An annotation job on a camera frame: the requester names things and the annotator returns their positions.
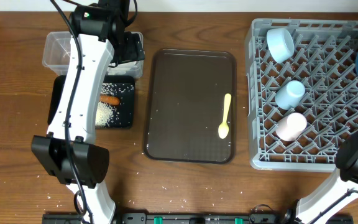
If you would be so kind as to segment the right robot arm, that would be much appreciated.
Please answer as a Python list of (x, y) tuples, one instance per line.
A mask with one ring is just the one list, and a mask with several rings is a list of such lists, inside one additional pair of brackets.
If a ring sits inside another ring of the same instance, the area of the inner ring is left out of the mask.
[(335, 165), (333, 173), (316, 190), (287, 210), (282, 223), (327, 223), (358, 198), (358, 131), (341, 144)]

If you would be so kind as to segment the yellow plastic spoon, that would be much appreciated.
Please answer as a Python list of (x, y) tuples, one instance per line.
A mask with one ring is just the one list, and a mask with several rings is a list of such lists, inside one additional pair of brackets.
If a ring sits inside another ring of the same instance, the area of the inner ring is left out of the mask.
[(218, 126), (218, 136), (221, 139), (226, 138), (229, 133), (227, 117), (228, 117), (228, 113), (229, 113), (229, 109), (230, 109), (230, 105), (231, 105), (231, 98), (232, 98), (232, 96), (230, 93), (226, 93), (224, 95), (223, 118), (222, 118), (221, 124)]

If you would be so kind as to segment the orange carrot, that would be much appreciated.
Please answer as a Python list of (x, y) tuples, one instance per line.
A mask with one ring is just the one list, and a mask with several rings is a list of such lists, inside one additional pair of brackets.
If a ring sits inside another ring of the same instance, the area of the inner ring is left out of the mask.
[(115, 97), (115, 96), (100, 95), (99, 100), (102, 103), (106, 103), (106, 104), (113, 105), (113, 106), (120, 105), (120, 99), (118, 97)]

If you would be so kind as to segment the light blue cup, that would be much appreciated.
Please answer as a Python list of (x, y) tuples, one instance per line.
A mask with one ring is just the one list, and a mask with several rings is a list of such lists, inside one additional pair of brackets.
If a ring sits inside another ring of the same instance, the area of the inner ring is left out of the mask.
[(295, 108), (303, 98), (305, 91), (304, 84), (292, 80), (277, 91), (275, 102), (279, 108), (284, 110)]

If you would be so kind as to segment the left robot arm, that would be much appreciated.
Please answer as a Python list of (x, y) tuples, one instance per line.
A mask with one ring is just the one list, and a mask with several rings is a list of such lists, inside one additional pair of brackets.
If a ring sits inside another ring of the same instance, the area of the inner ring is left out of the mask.
[(46, 215), (44, 223), (111, 223), (116, 205), (104, 181), (109, 151), (95, 144), (95, 119), (109, 67), (145, 58), (140, 36), (127, 31), (135, 16), (129, 1), (77, 4), (63, 16), (70, 39), (70, 62), (58, 106), (44, 136), (31, 150), (48, 175), (74, 195), (75, 214)]

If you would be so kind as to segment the light blue bowl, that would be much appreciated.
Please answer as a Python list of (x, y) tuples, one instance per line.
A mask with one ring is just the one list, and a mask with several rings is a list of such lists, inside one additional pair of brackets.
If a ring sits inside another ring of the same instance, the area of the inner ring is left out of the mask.
[(293, 56), (295, 46), (288, 30), (284, 28), (270, 29), (266, 39), (270, 54), (277, 63), (282, 63)]

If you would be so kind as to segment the pile of white rice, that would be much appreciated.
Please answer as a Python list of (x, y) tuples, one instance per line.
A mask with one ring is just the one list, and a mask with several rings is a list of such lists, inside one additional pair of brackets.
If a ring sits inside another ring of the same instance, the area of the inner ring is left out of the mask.
[(99, 101), (96, 112), (96, 128), (130, 128), (134, 115), (135, 85), (132, 83), (103, 83), (101, 95), (118, 97), (120, 105), (113, 106)]

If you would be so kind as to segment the pink cup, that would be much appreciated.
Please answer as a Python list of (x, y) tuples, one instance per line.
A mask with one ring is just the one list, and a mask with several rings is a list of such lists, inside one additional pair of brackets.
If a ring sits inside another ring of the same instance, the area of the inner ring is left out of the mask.
[(307, 120), (301, 113), (291, 113), (277, 123), (276, 135), (284, 141), (294, 141), (307, 127)]

